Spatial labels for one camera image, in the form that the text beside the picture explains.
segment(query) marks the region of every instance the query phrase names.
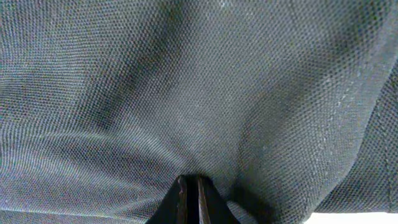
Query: dark object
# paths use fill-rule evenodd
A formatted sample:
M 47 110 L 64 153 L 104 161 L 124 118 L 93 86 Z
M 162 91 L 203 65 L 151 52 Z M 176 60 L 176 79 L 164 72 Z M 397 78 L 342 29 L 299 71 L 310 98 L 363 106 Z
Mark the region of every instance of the dark object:
M 147 224 L 239 223 L 212 181 L 199 175 L 177 177 Z

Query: white background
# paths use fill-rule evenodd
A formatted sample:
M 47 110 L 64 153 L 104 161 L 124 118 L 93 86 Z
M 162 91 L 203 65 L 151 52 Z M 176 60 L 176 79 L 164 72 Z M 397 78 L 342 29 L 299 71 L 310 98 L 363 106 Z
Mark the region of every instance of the white background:
M 398 224 L 398 214 L 391 213 L 313 213 L 305 224 Z

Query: seam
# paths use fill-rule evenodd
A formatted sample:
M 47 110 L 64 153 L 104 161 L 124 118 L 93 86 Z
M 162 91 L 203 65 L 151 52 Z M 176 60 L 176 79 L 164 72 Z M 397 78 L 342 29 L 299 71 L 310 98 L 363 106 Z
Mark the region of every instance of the seam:
M 387 132 L 384 123 L 381 121 L 381 96 L 380 99 L 377 100 L 377 121 L 380 125 L 380 130 L 382 134 L 382 144 L 383 144 L 383 154 L 384 154 L 384 168 L 387 174 L 387 199 L 388 199 L 388 209 L 387 212 L 391 213 L 391 191 L 392 191 L 392 183 L 391 183 L 391 174 L 389 170 L 389 160 L 388 160 L 388 146 L 387 146 Z
M 391 85 L 392 85 L 392 89 L 394 90 L 394 93 L 395 93 L 395 102 L 396 102 L 396 109 L 398 109 L 398 60 L 397 60 L 397 62 L 396 62 L 396 64 L 394 65 L 394 68 L 393 68 L 393 71 L 392 71 L 392 77 L 391 77 Z M 390 204 L 390 211 L 391 212 L 394 212 L 394 211 L 392 211 L 393 209 L 396 209 L 396 201 L 393 201 L 392 200 L 392 191 L 393 191 L 393 183 L 392 183 L 392 181 L 394 181 L 395 179 L 396 179 L 396 176 L 397 176 L 397 173 L 395 172 L 395 173 L 391 173 L 391 176 L 390 176 L 390 202 L 391 202 L 391 204 Z

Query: black plastic piece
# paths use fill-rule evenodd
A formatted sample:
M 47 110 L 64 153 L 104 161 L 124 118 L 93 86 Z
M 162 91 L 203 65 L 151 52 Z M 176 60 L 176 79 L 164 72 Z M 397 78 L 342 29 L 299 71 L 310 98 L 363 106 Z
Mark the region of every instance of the black plastic piece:
M 212 181 L 199 175 L 177 177 L 147 224 L 239 224 Z

